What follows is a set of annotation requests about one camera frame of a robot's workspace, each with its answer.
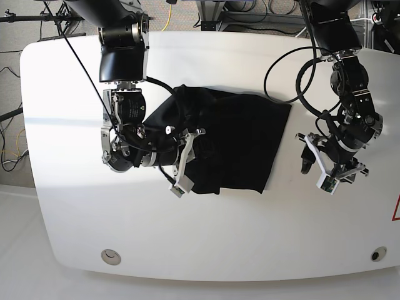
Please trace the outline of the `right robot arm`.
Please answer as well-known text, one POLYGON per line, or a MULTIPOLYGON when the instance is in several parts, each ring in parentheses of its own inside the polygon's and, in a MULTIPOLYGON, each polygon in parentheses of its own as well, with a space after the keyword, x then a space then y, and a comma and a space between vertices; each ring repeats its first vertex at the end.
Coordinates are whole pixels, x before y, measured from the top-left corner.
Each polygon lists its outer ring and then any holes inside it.
POLYGON ((97 27, 101 46, 99 81, 112 84, 100 93, 103 105, 102 161, 113 171, 172 166, 183 176, 199 152, 197 140, 207 132, 194 122, 183 91, 148 77, 149 16, 138 2, 66 1, 75 13, 97 27), (169 91, 150 117, 137 86, 148 82, 169 91))

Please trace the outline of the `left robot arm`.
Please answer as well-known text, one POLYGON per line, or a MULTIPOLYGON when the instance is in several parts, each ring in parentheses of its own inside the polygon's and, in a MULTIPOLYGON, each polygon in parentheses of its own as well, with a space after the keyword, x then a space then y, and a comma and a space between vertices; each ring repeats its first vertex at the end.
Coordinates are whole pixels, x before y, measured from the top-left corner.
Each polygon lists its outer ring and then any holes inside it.
POLYGON ((296 79, 300 102, 317 120, 326 122, 329 133, 299 135, 306 145, 302 152, 303 174, 314 163, 321 169, 319 189, 333 193, 339 183, 353 183, 357 173, 369 174, 366 166, 355 155, 383 129, 383 117, 374 108, 368 89, 369 77, 359 62, 357 53, 362 46, 348 16, 355 1, 301 1, 301 11, 310 33, 314 50, 321 53, 308 61, 296 79), (301 80, 310 67, 332 59, 331 88, 339 102, 329 110, 318 111, 302 95, 301 80))

